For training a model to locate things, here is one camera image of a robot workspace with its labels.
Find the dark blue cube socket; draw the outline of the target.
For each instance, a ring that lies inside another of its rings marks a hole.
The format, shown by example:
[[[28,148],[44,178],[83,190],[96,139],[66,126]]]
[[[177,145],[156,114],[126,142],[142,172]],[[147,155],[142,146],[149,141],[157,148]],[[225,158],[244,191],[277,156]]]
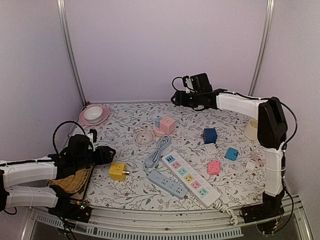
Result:
[[[215,128],[205,128],[202,136],[204,144],[215,144],[218,138]]]

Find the yellow cube socket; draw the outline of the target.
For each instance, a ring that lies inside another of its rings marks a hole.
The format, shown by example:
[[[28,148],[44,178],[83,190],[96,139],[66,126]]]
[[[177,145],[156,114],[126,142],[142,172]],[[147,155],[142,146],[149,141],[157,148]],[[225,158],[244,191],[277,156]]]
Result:
[[[130,174],[130,171],[127,170],[124,163],[113,162],[110,165],[108,173],[112,180],[124,182],[126,180],[126,176]]]

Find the pink cube socket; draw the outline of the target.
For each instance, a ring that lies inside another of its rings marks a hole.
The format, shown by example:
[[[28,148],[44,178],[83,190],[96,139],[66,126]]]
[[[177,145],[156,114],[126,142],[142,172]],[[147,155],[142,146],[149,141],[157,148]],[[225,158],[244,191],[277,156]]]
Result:
[[[159,122],[159,129],[166,135],[170,135],[176,127],[176,121],[168,116],[162,118]]]

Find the round pink socket base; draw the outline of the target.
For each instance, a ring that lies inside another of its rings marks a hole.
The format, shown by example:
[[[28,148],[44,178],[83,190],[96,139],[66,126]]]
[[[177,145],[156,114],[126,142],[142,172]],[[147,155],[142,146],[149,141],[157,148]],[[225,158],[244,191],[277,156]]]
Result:
[[[161,131],[161,130],[160,130],[158,127],[156,127],[155,125],[153,126],[152,129],[153,129],[154,134],[155,134],[157,137],[159,137],[159,138],[167,135],[165,132]]]

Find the light blue cube plug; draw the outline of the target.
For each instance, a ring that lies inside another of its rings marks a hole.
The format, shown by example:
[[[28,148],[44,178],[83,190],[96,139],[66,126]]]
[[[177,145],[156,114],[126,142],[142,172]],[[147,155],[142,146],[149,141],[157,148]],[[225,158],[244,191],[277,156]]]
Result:
[[[225,154],[225,158],[231,161],[236,161],[238,157],[239,151],[235,148],[228,148]]]

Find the pink plug adapter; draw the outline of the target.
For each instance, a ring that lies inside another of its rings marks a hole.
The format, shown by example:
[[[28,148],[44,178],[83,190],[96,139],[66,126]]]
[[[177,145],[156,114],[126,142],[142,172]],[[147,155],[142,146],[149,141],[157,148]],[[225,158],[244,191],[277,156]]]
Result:
[[[220,173],[220,170],[221,170],[221,163],[219,160],[213,160],[207,164],[207,173],[209,175],[217,175]]]

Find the white power strip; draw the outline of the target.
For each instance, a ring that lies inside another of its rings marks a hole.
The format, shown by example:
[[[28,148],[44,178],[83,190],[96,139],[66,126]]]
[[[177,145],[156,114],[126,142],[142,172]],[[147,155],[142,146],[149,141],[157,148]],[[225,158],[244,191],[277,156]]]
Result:
[[[164,155],[161,160],[205,208],[213,207],[217,203],[221,197],[218,190],[176,151]]]

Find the light blue power strip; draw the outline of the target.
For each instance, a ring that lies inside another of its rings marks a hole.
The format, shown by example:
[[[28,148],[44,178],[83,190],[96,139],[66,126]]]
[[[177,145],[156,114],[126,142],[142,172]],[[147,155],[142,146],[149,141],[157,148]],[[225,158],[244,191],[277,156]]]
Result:
[[[176,197],[178,199],[182,200],[188,192],[186,187],[170,180],[168,177],[160,174],[157,171],[152,171],[147,176],[147,178],[150,182],[162,188],[163,190],[171,194],[173,197]]]

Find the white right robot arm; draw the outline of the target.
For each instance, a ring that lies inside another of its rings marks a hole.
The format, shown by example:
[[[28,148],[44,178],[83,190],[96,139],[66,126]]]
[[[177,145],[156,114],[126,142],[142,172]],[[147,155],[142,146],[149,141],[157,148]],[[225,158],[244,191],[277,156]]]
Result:
[[[266,160],[264,193],[271,197],[279,195],[283,191],[288,130],[281,101],[277,97],[252,97],[227,89],[213,89],[206,73],[184,76],[181,80],[185,89],[175,91],[170,99],[174,105],[195,111],[232,111],[257,120],[257,140]]]

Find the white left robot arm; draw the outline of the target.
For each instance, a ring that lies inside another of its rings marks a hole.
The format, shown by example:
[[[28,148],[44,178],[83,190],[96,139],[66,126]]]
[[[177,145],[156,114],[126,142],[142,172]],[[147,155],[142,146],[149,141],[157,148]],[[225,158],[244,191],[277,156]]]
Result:
[[[63,217],[74,213],[70,195],[62,187],[31,187],[29,183],[61,180],[94,166],[110,164],[116,150],[94,146],[94,140],[83,134],[73,135],[60,152],[38,159],[0,162],[0,209],[46,207]]]

